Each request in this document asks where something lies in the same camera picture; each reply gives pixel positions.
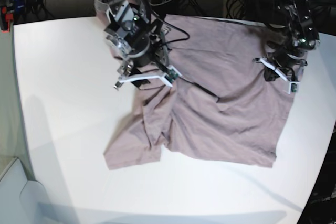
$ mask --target wrinkled fabric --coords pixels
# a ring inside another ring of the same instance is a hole
[[[272,167],[294,94],[264,80],[266,28],[193,17],[166,21],[191,38],[170,44],[183,75],[169,88],[151,81],[135,97],[133,118],[104,156],[109,169],[160,160],[161,145],[189,157]],[[176,30],[167,40],[182,38]]]

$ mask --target table surface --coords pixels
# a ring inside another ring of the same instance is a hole
[[[202,161],[163,148],[160,162],[109,171],[103,152],[130,116],[119,64],[94,17],[14,28],[31,162],[63,223],[296,223],[336,120],[336,39],[321,34],[272,169]]]

